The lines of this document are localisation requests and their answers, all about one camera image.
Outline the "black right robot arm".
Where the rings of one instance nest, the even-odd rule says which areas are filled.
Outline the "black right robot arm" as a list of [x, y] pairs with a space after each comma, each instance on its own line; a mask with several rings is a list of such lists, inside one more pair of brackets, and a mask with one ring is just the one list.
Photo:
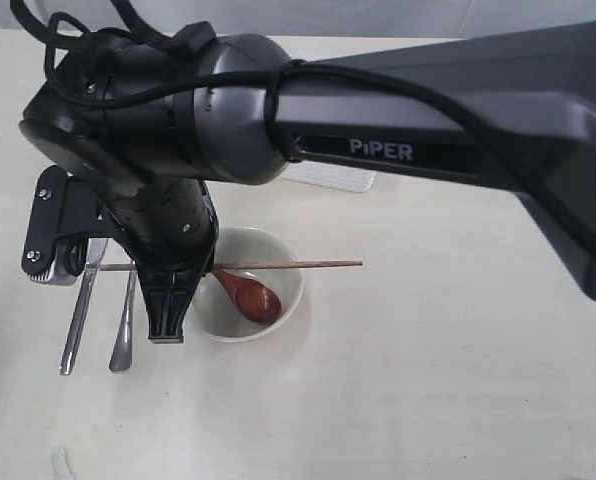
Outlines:
[[208, 183], [300, 161], [509, 191], [596, 301], [596, 20], [307, 62], [206, 22], [167, 37], [127, 6], [75, 36], [13, 9], [45, 47], [19, 127], [51, 161], [22, 269], [74, 278], [89, 239], [116, 240], [151, 341], [182, 341], [213, 261]]

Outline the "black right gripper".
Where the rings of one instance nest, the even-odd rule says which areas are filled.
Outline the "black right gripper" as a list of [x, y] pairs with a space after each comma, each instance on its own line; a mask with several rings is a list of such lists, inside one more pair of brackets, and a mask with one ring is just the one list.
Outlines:
[[[200, 261], [216, 239], [215, 212], [206, 183], [154, 179], [132, 196], [99, 184], [97, 195], [116, 224], [112, 238], [136, 263], [184, 269]], [[183, 323], [202, 278], [199, 268], [137, 268], [148, 317], [148, 339], [184, 342]]]

